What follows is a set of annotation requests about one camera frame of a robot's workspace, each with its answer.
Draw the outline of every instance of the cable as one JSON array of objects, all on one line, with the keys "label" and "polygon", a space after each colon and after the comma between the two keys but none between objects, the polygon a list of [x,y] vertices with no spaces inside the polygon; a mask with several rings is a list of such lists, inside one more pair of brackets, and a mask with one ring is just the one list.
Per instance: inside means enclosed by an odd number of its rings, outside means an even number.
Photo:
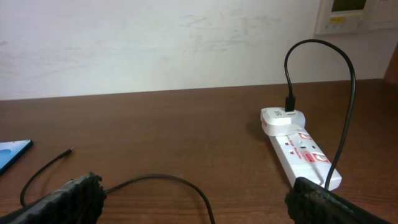
[{"label": "cable", "polygon": [[343,58],[347,62],[348,69],[349,69],[349,75],[351,77],[351,97],[349,100],[349,106],[348,106],[346,120],[345,120],[344,127],[343,127],[343,133],[341,134],[341,140],[340,140],[335,158],[330,166],[329,173],[328,173],[328,175],[326,177],[326,181],[325,181],[325,189],[328,190],[331,176],[333,174],[333,171],[336,169],[338,159],[340,158],[341,151],[343,150],[344,142],[346,141],[349,122],[351,120],[351,115],[353,114],[354,99],[355,99],[355,71],[354,71],[354,66],[351,63],[351,60],[349,59],[349,57],[340,48],[338,48],[337,46],[335,46],[329,42],[326,42],[324,40],[308,39],[308,40],[300,41],[299,43],[293,45],[293,47],[290,48],[290,50],[287,52],[286,57],[285,57],[285,74],[286,74],[287,84],[289,87],[289,96],[286,98],[286,105],[285,105],[286,111],[293,111],[294,103],[295,103],[295,98],[293,96],[292,83],[290,82],[289,72],[287,71],[287,60],[289,59],[290,53],[292,53],[292,51],[296,47],[298,47],[299,45],[305,44],[305,43],[310,43],[310,42],[319,43],[319,44],[323,44],[328,47],[331,47],[333,50],[337,51],[341,56],[343,56]]},{"label": "cable", "polygon": [[60,154],[59,156],[57,156],[55,159],[51,160],[48,164],[46,164],[45,166],[43,166],[41,169],[39,169],[39,171],[37,171],[25,184],[24,188],[21,191],[21,195],[19,196],[19,201],[22,205],[22,207],[26,207],[26,203],[25,203],[25,193],[26,190],[28,188],[28,186],[30,185],[30,183],[32,183],[32,181],[41,173],[43,172],[43,170],[45,170],[46,168],[48,168],[49,166],[51,166],[51,164],[53,164],[55,161],[63,158],[64,156],[69,155],[72,152],[73,148],[66,150],[65,152],[63,152],[62,154]]},{"label": "cable", "polygon": [[206,195],[199,189],[199,187],[197,187],[195,184],[193,184],[193,183],[191,183],[191,182],[189,182],[187,180],[184,180],[184,179],[181,179],[181,178],[178,178],[178,177],[174,177],[174,176],[171,176],[171,175],[165,175],[165,174],[142,175],[140,177],[133,178],[133,179],[128,180],[128,181],[126,181],[126,182],[124,182],[122,184],[119,184],[119,185],[117,185],[115,187],[112,187],[109,190],[105,190],[105,194],[112,193],[115,190],[119,190],[120,188],[125,187],[125,186],[127,186],[127,185],[129,185],[131,183],[137,182],[138,180],[145,180],[145,179],[170,179],[170,180],[176,180],[176,181],[179,181],[179,182],[181,182],[183,184],[186,184],[186,185],[190,186],[191,188],[195,189],[199,193],[199,195],[203,198],[203,200],[205,201],[207,212],[209,214],[209,218],[210,218],[211,224],[215,224],[216,223],[215,219],[214,219],[214,216],[213,216],[213,211],[211,210],[210,202],[207,199]]}]

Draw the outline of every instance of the white power strip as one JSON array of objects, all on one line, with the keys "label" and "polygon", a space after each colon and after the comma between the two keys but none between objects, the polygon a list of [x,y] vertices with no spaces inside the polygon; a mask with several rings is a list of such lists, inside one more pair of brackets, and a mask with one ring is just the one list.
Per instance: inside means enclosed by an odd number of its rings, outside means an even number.
[{"label": "white power strip", "polygon": [[[262,128],[268,133],[269,127],[264,120],[263,112],[264,109],[261,114]],[[297,177],[305,177],[322,187],[325,186],[331,162],[305,129],[288,135],[269,135],[269,139],[292,187]],[[335,170],[330,180],[329,190],[336,189],[341,180],[340,174]]]}]

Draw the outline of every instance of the white wall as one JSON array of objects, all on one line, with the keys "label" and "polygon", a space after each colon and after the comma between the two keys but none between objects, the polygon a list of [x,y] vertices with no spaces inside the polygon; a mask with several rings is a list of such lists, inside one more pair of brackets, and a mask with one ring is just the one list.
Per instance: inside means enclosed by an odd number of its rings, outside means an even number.
[{"label": "white wall", "polygon": [[[2,0],[0,99],[285,83],[283,61],[312,38],[320,0]],[[323,38],[357,78],[381,78],[398,31]],[[349,78],[307,44],[293,82]]]}]

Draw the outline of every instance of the yellow sticker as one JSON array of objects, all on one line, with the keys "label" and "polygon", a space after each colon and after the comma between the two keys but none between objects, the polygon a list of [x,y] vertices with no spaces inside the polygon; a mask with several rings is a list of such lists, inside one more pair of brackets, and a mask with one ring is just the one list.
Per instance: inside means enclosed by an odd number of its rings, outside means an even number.
[{"label": "yellow sticker", "polygon": [[330,18],[330,23],[342,23],[345,22],[346,18],[345,17],[332,17]]}]

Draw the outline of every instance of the thermostat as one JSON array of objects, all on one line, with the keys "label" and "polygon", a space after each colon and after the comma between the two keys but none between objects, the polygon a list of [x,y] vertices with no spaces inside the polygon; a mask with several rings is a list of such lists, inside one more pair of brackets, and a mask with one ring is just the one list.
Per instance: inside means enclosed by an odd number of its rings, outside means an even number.
[{"label": "thermostat", "polygon": [[315,34],[344,34],[398,25],[398,0],[322,0]]}]

